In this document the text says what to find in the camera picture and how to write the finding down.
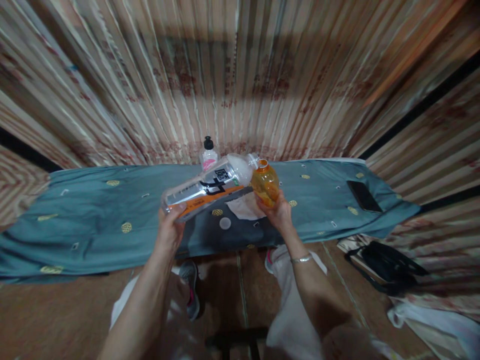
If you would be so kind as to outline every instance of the bottle label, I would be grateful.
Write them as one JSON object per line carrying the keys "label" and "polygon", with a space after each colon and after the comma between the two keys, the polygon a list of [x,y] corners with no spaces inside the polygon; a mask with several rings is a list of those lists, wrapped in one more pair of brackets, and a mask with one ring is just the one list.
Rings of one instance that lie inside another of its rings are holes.
{"label": "bottle label", "polygon": [[[211,203],[214,200],[243,188],[235,175],[234,169],[229,163],[220,165],[218,168],[213,167],[213,169],[210,169],[210,171],[205,174],[203,180],[193,183],[178,192],[177,195],[181,194],[184,199],[189,198],[186,200],[186,210],[180,219],[205,204]],[[170,209],[175,206],[176,204],[168,205]]]}
{"label": "bottle label", "polygon": [[210,169],[216,162],[217,162],[217,160],[215,160],[215,159],[205,160],[202,164],[203,171],[207,171],[208,169]]}

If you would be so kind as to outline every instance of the black bag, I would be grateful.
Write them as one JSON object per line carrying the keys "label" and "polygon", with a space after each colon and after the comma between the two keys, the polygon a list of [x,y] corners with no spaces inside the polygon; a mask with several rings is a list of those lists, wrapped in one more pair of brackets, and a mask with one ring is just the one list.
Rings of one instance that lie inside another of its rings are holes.
{"label": "black bag", "polygon": [[[366,271],[352,262],[351,257],[360,250],[363,250],[361,257],[366,265],[388,283],[385,285],[379,284]],[[429,274],[427,270],[401,252],[377,241],[372,241],[367,246],[350,250],[345,254],[345,260],[352,264],[375,289],[388,296],[397,296],[417,285],[414,275],[424,276]]]}

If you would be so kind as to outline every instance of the black pump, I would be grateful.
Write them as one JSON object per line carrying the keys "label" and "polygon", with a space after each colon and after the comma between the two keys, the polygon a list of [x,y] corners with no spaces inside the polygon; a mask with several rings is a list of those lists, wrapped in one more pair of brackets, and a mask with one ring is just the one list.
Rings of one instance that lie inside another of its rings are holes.
{"label": "black pump", "polygon": [[205,150],[212,150],[214,148],[214,142],[210,136],[205,136],[205,141],[203,142],[203,147]]}

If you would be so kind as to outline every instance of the pink label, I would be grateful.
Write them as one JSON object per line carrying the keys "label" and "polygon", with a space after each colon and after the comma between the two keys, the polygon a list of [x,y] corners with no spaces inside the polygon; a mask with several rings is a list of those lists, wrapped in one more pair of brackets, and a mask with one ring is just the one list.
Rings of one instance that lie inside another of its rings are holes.
{"label": "pink label", "polygon": [[203,171],[207,171],[208,169],[210,169],[212,167],[213,164],[215,164],[216,161],[215,159],[208,159],[208,160],[205,160],[202,164],[202,167],[203,167]]}

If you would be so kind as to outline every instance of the hand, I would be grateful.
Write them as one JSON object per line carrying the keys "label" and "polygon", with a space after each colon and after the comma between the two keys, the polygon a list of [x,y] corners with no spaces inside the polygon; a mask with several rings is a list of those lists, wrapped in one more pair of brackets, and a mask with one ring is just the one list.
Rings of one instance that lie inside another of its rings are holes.
{"label": "hand", "polygon": [[292,207],[285,200],[283,190],[279,191],[274,207],[265,206],[258,196],[256,197],[256,204],[282,235],[295,229],[292,223]]}
{"label": "hand", "polygon": [[175,222],[187,208],[187,203],[182,202],[174,206],[170,212],[165,215],[162,209],[158,210],[158,233],[156,235],[154,252],[160,252],[171,258],[175,256],[182,237],[184,236],[185,223]]}

